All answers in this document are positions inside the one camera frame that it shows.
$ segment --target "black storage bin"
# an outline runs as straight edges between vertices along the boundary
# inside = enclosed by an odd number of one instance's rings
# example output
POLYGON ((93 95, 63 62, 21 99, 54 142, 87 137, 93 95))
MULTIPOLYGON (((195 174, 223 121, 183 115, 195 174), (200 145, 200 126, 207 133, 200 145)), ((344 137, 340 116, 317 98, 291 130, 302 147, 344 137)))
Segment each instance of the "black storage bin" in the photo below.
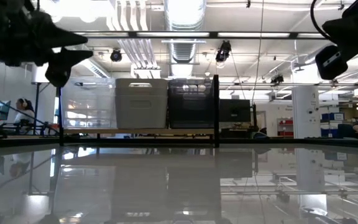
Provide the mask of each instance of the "black storage bin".
POLYGON ((168 117, 171 128, 213 128, 212 80, 174 79, 168 83, 168 117))

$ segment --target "headphones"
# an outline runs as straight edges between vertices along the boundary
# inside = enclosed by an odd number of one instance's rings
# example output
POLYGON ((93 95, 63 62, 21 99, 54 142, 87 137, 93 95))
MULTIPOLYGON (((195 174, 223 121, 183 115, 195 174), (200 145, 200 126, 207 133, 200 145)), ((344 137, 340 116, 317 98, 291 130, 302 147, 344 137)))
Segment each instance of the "headphones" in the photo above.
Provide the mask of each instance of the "headphones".
POLYGON ((26 108, 27 107, 27 100, 25 98, 22 98, 22 100, 23 100, 22 106, 24 108, 26 108))

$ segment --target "wire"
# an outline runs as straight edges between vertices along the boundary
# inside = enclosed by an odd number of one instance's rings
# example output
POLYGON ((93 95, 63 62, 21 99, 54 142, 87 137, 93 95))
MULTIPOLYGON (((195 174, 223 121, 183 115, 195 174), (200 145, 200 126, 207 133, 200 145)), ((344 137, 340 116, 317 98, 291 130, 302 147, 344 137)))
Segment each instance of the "wire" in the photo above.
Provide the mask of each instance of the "wire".
POLYGON ((310 6, 310 17, 311 17, 311 22, 314 25, 314 28, 316 28, 316 30, 323 36, 325 37, 327 40, 331 41, 332 43, 336 44, 336 42, 327 34, 325 33, 317 24, 316 22, 316 18, 314 17, 314 6, 316 5, 317 0, 313 0, 313 2, 311 3, 310 6))
POLYGON ((237 78, 238 78, 238 80, 240 82, 241 92, 242 92, 242 95, 243 95, 244 99, 246 100, 246 94, 244 93, 244 90, 242 89, 240 75, 239 75, 239 72, 237 71, 236 61, 234 60, 234 54, 233 54, 233 51, 230 51, 230 52, 231 52, 231 58, 233 59, 234 68, 236 69, 237 78))
POLYGON ((242 191, 241 204, 240 204, 240 206, 239 206, 239 211, 238 211, 238 214, 237 214, 237 222, 236 222, 236 224, 239 224, 239 219, 238 219, 238 217, 240 217, 240 213, 241 213, 241 210, 242 210, 242 202, 244 201, 244 195, 245 195, 245 192, 246 192, 247 183, 248 183, 248 177, 247 177, 247 180, 246 180, 246 184, 245 184, 245 186, 244 186, 244 190, 242 191))
POLYGON ((260 38, 259 38, 258 61, 257 61, 257 67, 256 67, 256 77, 255 77, 255 83, 254 83, 254 91, 252 92, 251 105, 254 104, 254 97, 255 97, 255 91, 256 91, 256 83, 258 82, 259 62, 260 62, 260 49, 262 48, 262 30, 263 30, 263 28, 264 28, 264 6, 265 6, 265 0, 262 0, 262 18, 261 18, 261 20, 260 20, 260 38))
POLYGON ((259 192, 258 180, 256 179, 256 175, 257 175, 257 173, 254 173, 256 188, 258 190, 258 195, 259 195, 260 209, 262 210, 262 215, 263 215, 263 218, 264 218, 264 224, 266 224, 265 208, 264 208, 264 205, 263 205, 263 202, 262 202, 262 196, 260 195, 260 192, 259 192))
POLYGON ((19 178, 25 176, 25 175, 28 174, 30 171, 35 170, 35 169, 37 169, 38 167, 44 165, 46 162, 50 161, 53 157, 55 157, 55 156, 58 155, 58 154, 60 154, 60 153, 55 153, 54 155, 52 155, 52 156, 50 156, 48 159, 42 161, 40 164, 36 165, 36 166, 33 167, 32 169, 29 169, 28 171, 25 171, 22 175, 20 175, 20 176, 18 176, 18 177, 14 177, 14 178, 12 178, 12 179, 10 179, 10 180, 7 180, 7 181, 1 183, 1 184, 0 184, 0 189, 3 188, 5 185, 9 184, 10 182, 12 182, 12 181, 14 181, 14 180, 16 180, 16 179, 19 179, 19 178))
POLYGON ((43 122, 43 121, 40 121, 40 120, 38 120, 37 118, 35 118, 35 117, 33 117, 33 116, 30 116, 30 115, 28 115, 28 114, 25 114, 25 113, 21 112, 21 111, 19 111, 18 109, 15 109, 15 108, 11 107, 10 105, 7 105, 6 103, 2 102, 1 100, 0 100, 0 104, 2 104, 2 105, 4 105, 4 106, 7 106, 7 107, 9 107, 10 109, 12 109, 12 110, 14 110, 14 111, 16 111, 16 112, 18 112, 18 113, 21 113, 21 114, 23 114, 23 115, 25 115, 25 116, 27 116, 27 117, 29 117, 29 118, 34 119, 34 121, 38 121, 39 123, 41 123, 41 124, 43 124, 43 125, 45 125, 45 126, 48 126, 50 129, 56 131, 57 134, 59 134, 59 132, 58 132, 56 129, 51 128, 49 125, 47 125, 47 123, 45 123, 45 122, 43 122))

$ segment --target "reflective table surface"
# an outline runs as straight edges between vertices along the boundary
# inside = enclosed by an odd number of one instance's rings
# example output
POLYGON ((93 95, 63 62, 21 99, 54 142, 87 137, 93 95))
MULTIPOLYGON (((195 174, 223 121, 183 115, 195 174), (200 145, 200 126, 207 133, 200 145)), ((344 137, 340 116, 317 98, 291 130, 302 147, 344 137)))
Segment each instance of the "reflective table surface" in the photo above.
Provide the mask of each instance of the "reflective table surface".
POLYGON ((358 149, 0 149, 3 223, 358 223, 358 149))

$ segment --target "white storage bin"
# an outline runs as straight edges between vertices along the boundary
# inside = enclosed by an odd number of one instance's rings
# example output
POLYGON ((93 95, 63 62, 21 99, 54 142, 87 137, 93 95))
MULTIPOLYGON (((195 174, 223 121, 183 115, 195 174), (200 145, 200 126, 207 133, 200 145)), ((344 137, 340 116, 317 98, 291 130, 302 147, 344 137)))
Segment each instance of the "white storage bin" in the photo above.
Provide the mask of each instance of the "white storage bin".
POLYGON ((116 128, 112 78, 70 78, 62 89, 64 128, 116 128))
POLYGON ((118 78, 116 96, 168 96, 168 81, 164 79, 118 78))
POLYGON ((162 79, 117 79, 117 128, 165 128, 167 85, 162 79))

